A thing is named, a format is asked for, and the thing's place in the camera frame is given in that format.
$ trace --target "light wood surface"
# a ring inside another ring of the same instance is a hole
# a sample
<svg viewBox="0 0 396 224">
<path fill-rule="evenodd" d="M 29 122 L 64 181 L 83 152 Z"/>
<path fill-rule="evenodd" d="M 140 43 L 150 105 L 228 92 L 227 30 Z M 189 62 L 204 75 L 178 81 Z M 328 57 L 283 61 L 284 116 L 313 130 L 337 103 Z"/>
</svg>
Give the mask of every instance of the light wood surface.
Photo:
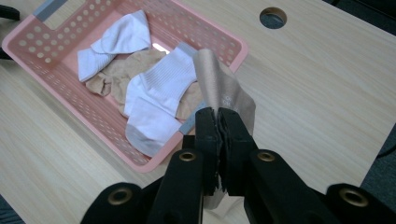
<svg viewBox="0 0 396 224">
<path fill-rule="evenodd" d="M 24 18 L 43 0 L 0 0 Z M 281 154 L 308 186 L 359 185 L 396 121 L 396 38 L 320 0 L 182 0 L 242 37 L 237 71 L 257 104 L 254 138 Z M 267 7 L 283 9 L 278 30 Z M 0 37 L 18 23 L 0 19 Z M 0 193 L 27 223 L 78 223 L 107 186 L 145 187 L 139 174 L 11 61 L 0 61 Z M 242 204 L 204 223 L 247 223 Z"/>
</svg>

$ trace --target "pink plastic basket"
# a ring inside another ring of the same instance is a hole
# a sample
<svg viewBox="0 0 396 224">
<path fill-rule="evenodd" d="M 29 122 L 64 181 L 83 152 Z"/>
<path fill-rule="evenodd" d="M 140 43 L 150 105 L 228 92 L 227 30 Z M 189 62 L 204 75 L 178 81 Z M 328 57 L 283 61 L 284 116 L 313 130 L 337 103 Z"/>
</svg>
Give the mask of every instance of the pink plastic basket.
<svg viewBox="0 0 396 224">
<path fill-rule="evenodd" d="M 247 45 L 214 23 L 172 0 L 87 0 L 58 28 L 44 21 L 65 0 L 48 0 L 9 34 L 5 52 L 138 172 L 157 167 L 182 140 L 176 132 L 149 158 L 125 137 L 126 118 L 109 97 L 90 93 L 78 81 L 77 51 L 86 49 L 117 19 L 143 9 L 151 38 L 166 49 L 184 41 L 196 49 L 212 49 L 235 71 L 248 54 Z"/>
</svg>

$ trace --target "white cloth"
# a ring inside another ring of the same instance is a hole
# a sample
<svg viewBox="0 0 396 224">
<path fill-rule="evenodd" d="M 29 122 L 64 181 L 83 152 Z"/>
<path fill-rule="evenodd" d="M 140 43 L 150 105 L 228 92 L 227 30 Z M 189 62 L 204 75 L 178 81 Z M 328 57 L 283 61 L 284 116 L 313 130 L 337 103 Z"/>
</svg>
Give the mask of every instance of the white cloth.
<svg viewBox="0 0 396 224">
<path fill-rule="evenodd" d="M 180 43 L 128 84 L 124 114 L 129 118 L 125 134 L 145 155 L 153 157 L 181 126 L 175 115 L 183 93 L 196 80 L 192 60 L 195 52 Z"/>
<path fill-rule="evenodd" d="M 149 49 L 149 24 L 143 10 L 114 22 L 88 49 L 78 52 L 78 79 L 84 82 L 104 69 L 120 53 Z"/>
<path fill-rule="evenodd" d="M 78 52 L 78 80 L 85 82 L 104 69 L 115 54 L 97 53 L 93 49 L 84 49 Z"/>
<path fill-rule="evenodd" d="M 151 46 L 149 23 L 143 10 L 114 22 L 91 47 L 98 53 L 132 53 Z"/>
<path fill-rule="evenodd" d="M 145 99 L 138 98 L 136 103 L 139 111 L 131 113 L 125 135 L 136 149 L 153 157 L 177 132 L 181 123 Z"/>
<path fill-rule="evenodd" d="M 140 106 L 135 101 L 143 98 L 174 118 L 183 93 L 196 80 L 194 53 L 194 48 L 182 42 L 147 72 L 132 78 L 127 88 L 124 114 L 136 113 Z"/>
</svg>

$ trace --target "gray carpet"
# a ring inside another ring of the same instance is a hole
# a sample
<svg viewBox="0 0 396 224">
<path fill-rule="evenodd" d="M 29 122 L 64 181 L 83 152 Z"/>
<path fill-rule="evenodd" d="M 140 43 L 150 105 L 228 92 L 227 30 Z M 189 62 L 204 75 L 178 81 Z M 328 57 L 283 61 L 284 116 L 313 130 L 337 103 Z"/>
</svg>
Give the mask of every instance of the gray carpet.
<svg viewBox="0 0 396 224">
<path fill-rule="evenodd" d="M 356 1 L 341 0 L 336 7 L 392 35 L 396 35 L 396 20 L 359 4 Z M 395 145 L 396 128 L 394 127 L 389 138 L 379 152 L 379 155 L 383 155 Z M 396 213 L 396 152 L 393 151 L 389 155 L 375 160 L 361 187 L 373 194 L 379 201 Z M 20 223 L 23 223 L 23 221 L 0 195 L 0 224 Z"/>
</svg>

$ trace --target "cloth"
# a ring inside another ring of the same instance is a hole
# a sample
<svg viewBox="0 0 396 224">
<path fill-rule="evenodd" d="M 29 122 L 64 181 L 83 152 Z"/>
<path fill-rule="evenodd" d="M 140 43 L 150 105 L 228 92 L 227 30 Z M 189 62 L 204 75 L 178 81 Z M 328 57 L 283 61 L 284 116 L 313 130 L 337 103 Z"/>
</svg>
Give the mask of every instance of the cloth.
<svg viewBox="0 0 396 224">
<path fill-rule="evenodd" d="M 192 61 L 195 52 L 181 42 L 147 72 L 134 77 L 128 84 L 124 114 L 136 113 L 140 106 L 135 101 L 143 98 L 174 118 L 182 95 L 196 80 Z"/>
<path fill-rule="evenodd" d="M 147 72 L 131 79 L 124 114 L 126 137 L 140 152 L 153 157 L 181 124 L 175 119 L 180 99 L 196 80 L 191 46 L 180 43 Z"/>
<path fill-rule="evenodd" d="M 215 110 L 215 115 L 220 107 L 237 112 L 250 135 L 253 135 L 256 104 L 242 90 L 233 72 L 223 63 L 219 63 L 210 49 L 199 50 L 193 60 L 206 104 Z"/>
<path fill-rule="evenodd" d="M 140 50 L 131 54 L 125 60 L 113 60 L 96 76 L 89 79 L 85 85 L 93 93 L 111 96 L 119 104 L 119 111 L 123 115 L 128 83 L 140 73 L 149 70 L 165 52 L 156 49 Z"/>
<path fill-rule="evenodd" d="M 203 99 L 198 82 L 191 83 L 180 99 L 176 118 L 182 120 L 187 119 Z"/>
<path fill-rule="evenodd" d="M 136 149 L 153 157 L 177 132 L 181 123 L 145 99 L 137 98 L 136 103 L 139 105 L 139 112 L 131 113 L 125 135 Z"/>
<path fill-rule="evenodd" d="M 143 10 L 114 22 L 88 49 L 78 51 L 78 79 L 85 82 L 105 68 L 117 54 L 149 49 L 149 24 Z"/>
</svg>

